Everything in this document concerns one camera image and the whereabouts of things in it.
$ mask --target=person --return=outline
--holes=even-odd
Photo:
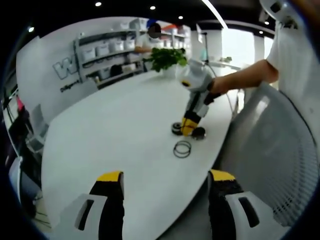
[[[260,3],[272,16],[274,11],[267,8],[272,5],[270,1],[260,0]],[[293,16],[296,12],[294,9],[298,9],[307,17],[304,18],[304,23],[307,23],[308,27],[320,26],[319,0],[292,0]],[[288,14],[282,11],[288,11],[288,5],[280,8],[272,16],[276,20],[275,36],[268,57],[238,72],[216,77],[213,79],[210,91],[213,94],[225,94],[233,89],[258,87],[262,81],[267,83],[278,81],[279,91],[293,103],[319,145],[320,63],[304,26],[297,24],[301,21],[297,17],[296,20],[282,19],[282,16]]]
[[[142,54],[143,70],[145,72],[151,69],[152,63],[145,60],[150,58],[153,48],[160,47],[161,26],[154,22],[152,23],[146,34],[139,36],[135,43],[134,51]]]

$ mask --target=ceiling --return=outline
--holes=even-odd
[[[268,26],[259,22],[262,11],[259,0],[210,1],[224,20],[246,22],[274,29],[272,21]],[[96,7],[96,2],[102,2],[102,5]],[[201,20],[216,20],[214,14],[201,0],[29,0],[19,1],[19,3],[8,1],[5,4],[1,8],[8,9],[11,13],[10,19],[2,21],[10,23],[5,26],[6,55],[16,44],[21,48],[35,36],[43,37],[54,30],[88,19],[112,16],[144,17],[189,25],[192,28]],[[156,6],[155,10],[150,10],[152,5]],[[183,16],[183,20],[179,20],[178,16]],[[28,26],[35,27],[35,31],[28,33],[26,31]],[[200,26],[202,29],[221,27],[217,23],[206,23]]]

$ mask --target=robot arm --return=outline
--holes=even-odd
[[[198,126],[201,118],[204,118],[209,110],[209,104],[219,97],[220,94],[212,94],[209,89],[210,83],[205,91],[191,92],[182,119],[181,132],[188,136]]]
[[[212,76],[202,62],[190,59],[188,65],[178,74],[178,80],[190,91],[181,125],[182,134],[188,136],[207,114],[209,104],[220,94],[210,92],[213,84]]]

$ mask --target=blue cap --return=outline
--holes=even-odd
[[[156,23],[156,22],[157,22],[156,19],[149,19],[149,20],[146,22],[146,28],[148,29],[148,28],[151,26],[151,24],[154,24],[154,23]]]

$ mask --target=ceiling light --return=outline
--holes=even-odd
[[[214,14],[216,19],[218,19],[219,23],[224,29],[228,29],[227,24],[225,23],[224,19],[221,17],[217,9],[212,5],[212,3],[209,0],[201,0],[209,9],[210,11]]]

